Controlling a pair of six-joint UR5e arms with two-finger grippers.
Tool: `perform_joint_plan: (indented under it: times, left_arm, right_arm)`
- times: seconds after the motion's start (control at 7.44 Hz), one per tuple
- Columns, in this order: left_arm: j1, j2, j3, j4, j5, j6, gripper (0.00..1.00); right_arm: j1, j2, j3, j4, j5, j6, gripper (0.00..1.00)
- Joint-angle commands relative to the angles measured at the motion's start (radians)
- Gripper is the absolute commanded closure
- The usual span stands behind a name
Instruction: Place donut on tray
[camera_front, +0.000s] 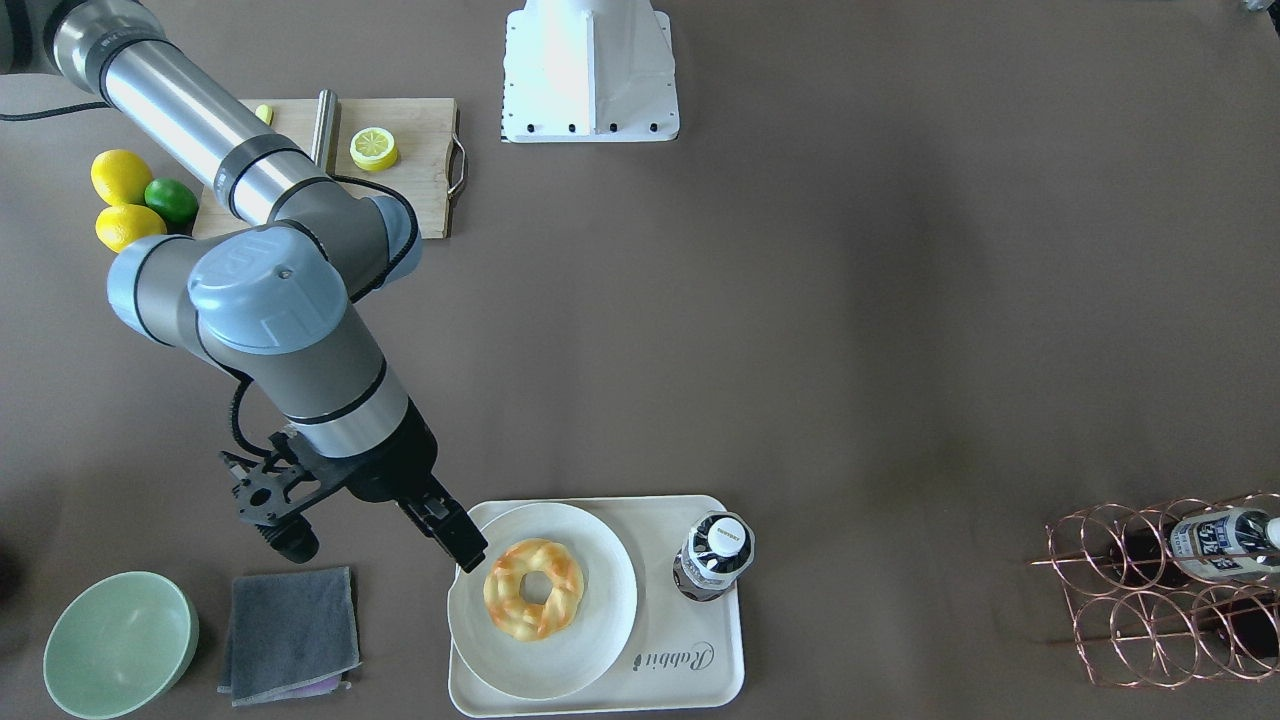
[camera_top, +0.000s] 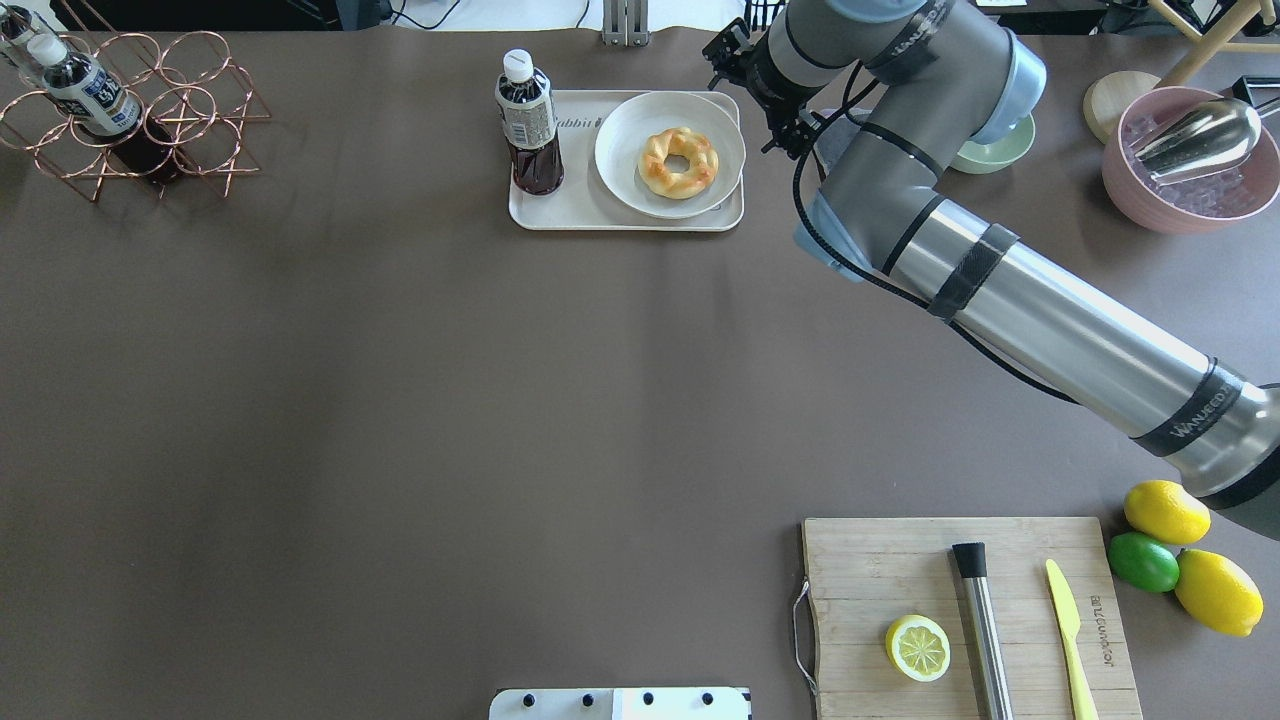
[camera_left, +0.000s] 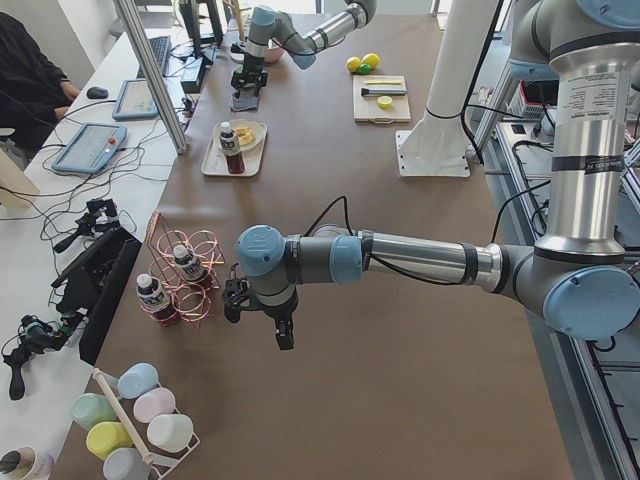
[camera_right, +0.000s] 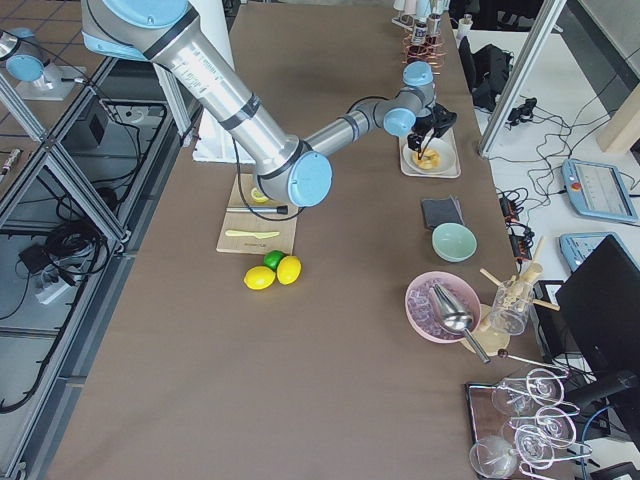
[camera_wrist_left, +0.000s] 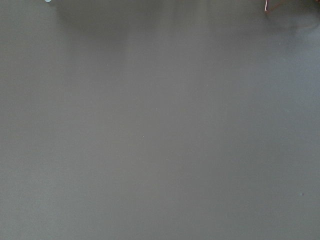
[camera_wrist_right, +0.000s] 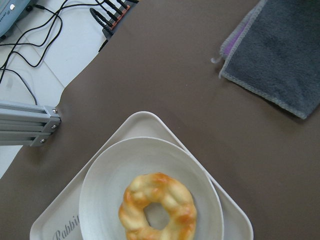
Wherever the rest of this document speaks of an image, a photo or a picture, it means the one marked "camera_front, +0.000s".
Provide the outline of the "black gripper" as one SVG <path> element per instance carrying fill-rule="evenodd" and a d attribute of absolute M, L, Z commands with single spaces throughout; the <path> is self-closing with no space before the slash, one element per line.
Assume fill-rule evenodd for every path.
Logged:
<path fill-rule="evenodd" d="M 305 511 L 347 489 L 356 498 L 393 502 L 462 573 L 485 559 L 488 541 L 465 507 L 433 477 L 438 443 L 411 404 L 396 430 L 379 446 L 351 457 L 317 454 L 300 434 L 271 437 L 274 450 L 260 462 L 223 451 L 236 483 L 239 519 L 292 562 L 315 557 L 319 541 Z"/>

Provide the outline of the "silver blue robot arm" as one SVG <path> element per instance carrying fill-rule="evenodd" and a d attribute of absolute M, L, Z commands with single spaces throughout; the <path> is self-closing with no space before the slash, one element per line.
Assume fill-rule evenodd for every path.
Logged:
<path fill-rule="evenodd" d="M 12 70 L 58 73 L 131 118 L 233 217 L 209 240 L 124 249 L 108 299 L 131 328 L 241 380 L 287 419 L 269 451 L 225 454 L 242 521 L 306 562 L 307 509 L 340 489 L 393 502 L 465 570 L 486 541 L 433 477 L 438 446 L 356 310 L 419 237 L 398 193 L 357 199 L 175 47 L 137 1 L 9 1 Z"/>

